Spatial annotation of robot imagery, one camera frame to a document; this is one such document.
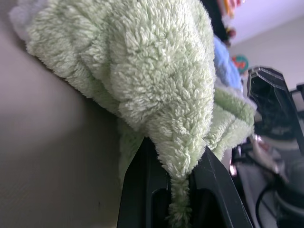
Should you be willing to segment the colourful round background object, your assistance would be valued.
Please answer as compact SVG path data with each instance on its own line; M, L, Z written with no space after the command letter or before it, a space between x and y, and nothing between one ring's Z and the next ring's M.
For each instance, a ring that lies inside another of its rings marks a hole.
M234 55L232 61L240 74L245 73L248 70L249 62L246 56L244 55Z

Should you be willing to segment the green and blue fluffy towel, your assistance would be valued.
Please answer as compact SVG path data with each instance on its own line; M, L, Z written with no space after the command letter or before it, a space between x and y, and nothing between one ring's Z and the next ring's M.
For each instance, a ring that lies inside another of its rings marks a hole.
M188 177L254 131L256 105L216 73L200 0L18 0L27 51L119 120L119 177L144 137L171 177L170 228L191 228Z

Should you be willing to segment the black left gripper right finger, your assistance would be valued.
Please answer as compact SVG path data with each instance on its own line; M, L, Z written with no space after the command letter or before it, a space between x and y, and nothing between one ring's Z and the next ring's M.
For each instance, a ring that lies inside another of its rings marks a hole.
M208 147L189 184L192 228L252 228L229 172Z

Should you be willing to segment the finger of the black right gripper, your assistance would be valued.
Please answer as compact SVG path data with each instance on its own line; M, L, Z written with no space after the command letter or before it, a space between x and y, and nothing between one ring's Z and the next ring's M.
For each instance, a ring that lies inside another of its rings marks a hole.
M283 74L268 66L248 70L247 96L257 105L255 121L298 120Z

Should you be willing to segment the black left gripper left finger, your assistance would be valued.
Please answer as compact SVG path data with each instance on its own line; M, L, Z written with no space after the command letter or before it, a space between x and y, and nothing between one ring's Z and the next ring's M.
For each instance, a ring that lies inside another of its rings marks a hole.
M170 177L144 138L125 174L116 228L168 228Z

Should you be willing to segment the dark background object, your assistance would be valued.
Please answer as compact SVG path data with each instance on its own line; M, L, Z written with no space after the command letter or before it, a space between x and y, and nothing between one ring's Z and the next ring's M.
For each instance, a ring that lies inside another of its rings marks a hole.
M200 0L200 2L209 14L214 35L216 35L227 47L230 47L231 39L235 37L236 30L224 25L217 0Z

